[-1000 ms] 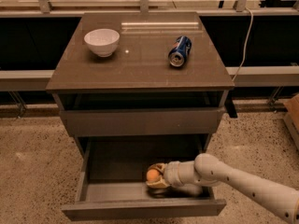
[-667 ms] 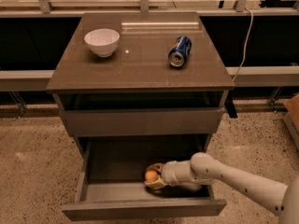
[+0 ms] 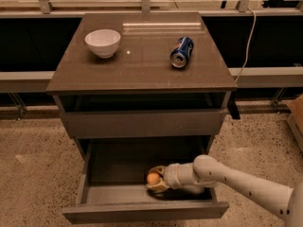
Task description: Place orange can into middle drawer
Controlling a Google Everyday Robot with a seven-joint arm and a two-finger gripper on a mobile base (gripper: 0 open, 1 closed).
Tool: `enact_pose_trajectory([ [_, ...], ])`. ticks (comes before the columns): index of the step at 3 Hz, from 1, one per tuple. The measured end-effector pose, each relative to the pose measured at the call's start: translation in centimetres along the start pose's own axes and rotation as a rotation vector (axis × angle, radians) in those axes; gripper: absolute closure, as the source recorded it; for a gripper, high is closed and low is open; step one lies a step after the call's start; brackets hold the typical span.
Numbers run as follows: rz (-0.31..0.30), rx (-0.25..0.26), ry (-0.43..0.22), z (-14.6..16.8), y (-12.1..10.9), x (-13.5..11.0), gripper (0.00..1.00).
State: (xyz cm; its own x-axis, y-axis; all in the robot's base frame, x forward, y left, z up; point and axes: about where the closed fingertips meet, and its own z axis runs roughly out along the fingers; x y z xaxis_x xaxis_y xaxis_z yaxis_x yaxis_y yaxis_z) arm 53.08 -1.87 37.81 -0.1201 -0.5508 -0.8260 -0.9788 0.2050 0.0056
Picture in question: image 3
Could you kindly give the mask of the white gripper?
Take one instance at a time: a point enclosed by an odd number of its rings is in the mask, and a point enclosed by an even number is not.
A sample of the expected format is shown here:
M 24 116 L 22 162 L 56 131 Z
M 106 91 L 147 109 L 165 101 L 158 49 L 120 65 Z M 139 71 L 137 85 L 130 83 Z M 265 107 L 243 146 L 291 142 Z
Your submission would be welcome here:
M 160 181 L 159 183 L 147 183 L 147 188 L 154 193 L 165 192 L 169 188 L 179 189 L 181 187 L 181 183 L 178 177 L 178 169 L 179 164 L 171 164 L 166 167 L 153 167 L 149 170 L 148 175 L 157 174 L 160 178 L 164 178 L 164 181 Z

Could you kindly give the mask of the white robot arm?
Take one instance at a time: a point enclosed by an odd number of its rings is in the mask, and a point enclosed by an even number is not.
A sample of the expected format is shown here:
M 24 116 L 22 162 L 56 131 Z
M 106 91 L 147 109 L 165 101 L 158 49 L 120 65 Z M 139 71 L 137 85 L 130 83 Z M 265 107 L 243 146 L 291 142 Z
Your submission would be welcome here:
M 149 170 L 152 191 L 208 187 L 223 183 L 284 221 L 284 227 L 303 227 L 303 183 L 294 188 L 230 168 L 209 155 L 192 163 L 156 166 Z

